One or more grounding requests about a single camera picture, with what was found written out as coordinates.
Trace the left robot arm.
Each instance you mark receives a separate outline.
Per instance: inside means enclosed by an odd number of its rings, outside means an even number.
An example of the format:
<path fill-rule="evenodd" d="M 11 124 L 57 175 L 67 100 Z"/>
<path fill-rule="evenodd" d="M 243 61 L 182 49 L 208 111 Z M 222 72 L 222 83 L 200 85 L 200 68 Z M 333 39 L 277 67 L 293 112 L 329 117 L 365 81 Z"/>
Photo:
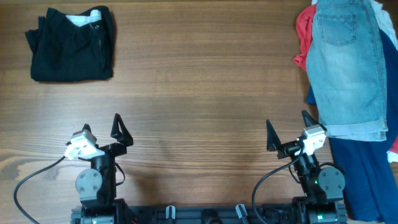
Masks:
<path fill-rule="evenodd" d="M 99 147 L 92 135 L 90 126 L 73 134 L 67 152 L 69 158 L 79 158 L 90 162 L 90 168 L 80 172 L 75 181 L 79 193 L 81 208 L 73 209 L 71 224 L 136 224 L 138 219 L 128 207 L 124 199 L 116 198 L 116 170 L 120 166 L 115 158 L 127 153 L 127 147 L 134 140 L 125 127 L 119 114 L 114 115 L 111 137 L 116 140 L 112 144 Z"/>

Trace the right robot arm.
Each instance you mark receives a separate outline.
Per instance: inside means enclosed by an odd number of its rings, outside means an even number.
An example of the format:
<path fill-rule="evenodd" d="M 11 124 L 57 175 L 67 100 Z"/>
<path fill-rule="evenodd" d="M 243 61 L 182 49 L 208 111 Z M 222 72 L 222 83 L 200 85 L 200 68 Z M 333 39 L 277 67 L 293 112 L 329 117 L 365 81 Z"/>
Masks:
<path fill-rule="evenodd" d="M 297 139 L 282 143 L 270 121 L 266 121 L 267 150 L 277 158 L 290 158 L 289 171 L 301 185 L 304 196 L 294 197 L 290 204 L 263 204 L 260 212 L 267 223 L 334 223 L 347 222 L 343 203 L 345 172 L 332 162 L 319 163 L 315 151 L 323 147 L 326 127 L 308 112 L 302 111 L 305 128 Z"/>

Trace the light blue denim shorts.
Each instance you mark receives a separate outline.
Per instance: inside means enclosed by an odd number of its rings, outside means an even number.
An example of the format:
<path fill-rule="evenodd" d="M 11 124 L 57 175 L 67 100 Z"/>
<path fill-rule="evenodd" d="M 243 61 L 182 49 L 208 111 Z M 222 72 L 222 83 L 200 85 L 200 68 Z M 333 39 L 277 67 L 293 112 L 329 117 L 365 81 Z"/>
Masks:
<path fill-rule="evenodd" d="M 328 137 L 386 140 L 387 72 L 369 1 L 317 2 L 306 69 Z"/>

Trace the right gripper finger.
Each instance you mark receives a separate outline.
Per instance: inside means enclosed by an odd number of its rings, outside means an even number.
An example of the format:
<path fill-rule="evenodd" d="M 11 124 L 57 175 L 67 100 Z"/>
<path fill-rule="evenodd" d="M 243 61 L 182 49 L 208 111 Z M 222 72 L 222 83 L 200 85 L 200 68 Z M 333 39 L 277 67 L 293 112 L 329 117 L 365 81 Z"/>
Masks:
<path fill-rule="evenodd" d="M 326 131 L 326 127 L 313 118 L 306 110 L 302 110 L 302 117 L 306 128 L 319 125 L 324 131 Z"/>
<path fill-rule="evenodd" d="M 266 128 L 267 128 L 267 151 L 269 152 L 278 151 L 282 143 L 269 119 L 266 121 Z"/>

